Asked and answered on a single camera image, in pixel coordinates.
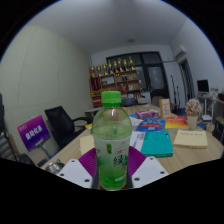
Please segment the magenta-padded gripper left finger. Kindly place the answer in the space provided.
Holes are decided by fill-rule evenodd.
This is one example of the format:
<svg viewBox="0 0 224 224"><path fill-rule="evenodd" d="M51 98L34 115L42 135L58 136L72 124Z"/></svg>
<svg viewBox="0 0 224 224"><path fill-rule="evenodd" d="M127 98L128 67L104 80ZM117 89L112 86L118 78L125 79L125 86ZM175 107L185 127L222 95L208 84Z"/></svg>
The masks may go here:
<svg viewBox="0 0 224 224"><path fill-rule="evenodd" d="M58 176L83 188L97 189L99 174L95 149L89 150L79 159L69 160Z"/></svg>

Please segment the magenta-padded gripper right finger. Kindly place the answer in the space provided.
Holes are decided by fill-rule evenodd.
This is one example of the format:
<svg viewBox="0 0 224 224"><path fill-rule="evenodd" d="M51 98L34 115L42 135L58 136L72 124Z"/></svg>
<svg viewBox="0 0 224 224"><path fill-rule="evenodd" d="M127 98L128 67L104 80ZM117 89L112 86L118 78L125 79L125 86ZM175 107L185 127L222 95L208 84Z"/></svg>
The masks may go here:
<svg viewBox="0 0 224 224"><path fill-rule="evenodd" d="M141 188L168 175L165 168L153 157L146 157L129 147L127 187Z"/></svg>

